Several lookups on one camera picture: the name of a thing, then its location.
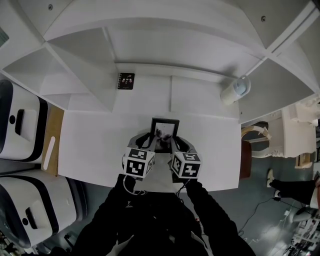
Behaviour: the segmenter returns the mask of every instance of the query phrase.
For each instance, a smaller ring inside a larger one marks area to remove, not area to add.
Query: black sleeve
[[[121,221],[118,217],[128,205],[130,198],[123,188],[123,179],[124,175],[120,174],[115,187],[100,205],[91,223],[81,231],[72,249],[72,256],[106,256],[116,244],[117,227]],[[125,184],[130,191],[133,190],[135,183],[132,177],[127,176]]]
[[[191,180],[186,184],[186,191],[203,225],[203,231],[209,237],[214,256],[255,256],[251,247],[238,236],[236,224],[229,219],[201,183]]]

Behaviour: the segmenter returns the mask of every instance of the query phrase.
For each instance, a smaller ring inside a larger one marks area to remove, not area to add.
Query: black jacket
[[[123,189],[123,178],[121,174],[92,222],[81,231],[71,255],[106,256],[117,240],[120,244],[132,235],[119,256],[208,255],[203,245],[191,238],[191,231],[202,237],[199,223],[175,194],[129,195]],[[126,187],[133,190],[134,185],[135,181],[127,177]],[[201,183],[191,181],[186,184],[186,190],[214,256],[255,255],[238,236],[236,224]]]

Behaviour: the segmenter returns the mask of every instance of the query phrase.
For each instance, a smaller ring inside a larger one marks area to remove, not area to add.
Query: shoe
[[[274,192],[274,198],[281,198],[281,196],[280,196],[280,190],[276,190],[276,191]]]
[[[268,175],[267,175],[267,180],[266,180],[266,187],[271,188],[270,183],[275,179],[274,177],[274,170],[269,169],[268,170]]]

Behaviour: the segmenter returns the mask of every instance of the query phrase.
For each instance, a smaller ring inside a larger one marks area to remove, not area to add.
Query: person
[[[126,189],[132,192],[135,184],[131,176],[118,176],[91,223],[79,234],[72,256],[255,255],[238,236],[236,224],[198,181],[191,179],[185,187],[211,251],[202,239],[200,223],[176,194],[132,195]]]
[[[274,171],[268,170],[266,186],[276,189],[275,198],[292,198],[311,208],[320,206],[320,180],[280,181],[275,179]]]

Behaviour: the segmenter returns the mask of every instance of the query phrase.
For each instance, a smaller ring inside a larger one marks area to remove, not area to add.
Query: floor
[[[263,147],[263,145],[255,145],[254,147]],[[270,199],[274,195],[273,188],[266,188],[268,168],[272,168],[275,178],[281,181],[307,181],[312,179],[311,168],[301,170],[295,169],[294,166],[295,158],[253,158],[250,178],[240,180],[237,189],[214,191],[210,192],[210,195],[222,206],[240,229],[253,214],[257,204]],[[46,240],[45,245],[47,247],[52,248],[60,245],[65,249],[68,248],[69,246],[64,240],[64,235],[67,233],[71,236],[70,241],[74,244],[79,232],[90,222],[95,211],[110,191],[108,187],[89,183],[85,184],[85,188],[89,209],[88,218],[83,222],[72,224],[58,235]],[[187,194],[184,193],[181,197],[184,203],[194,212]],[[285,249],[285,244],[291,240],[296,227],[296,224],[292,223],[292,217],[298,210],[294,207],[300,208],[301,204],[292,199],[284,199],[283,201],[289,205],[273,199],[261,204],[256,214],[243,229],[242,237],[250,244],[257,256],[280,256]],[[285,219],[284,213],[286,210],[291,211]]]

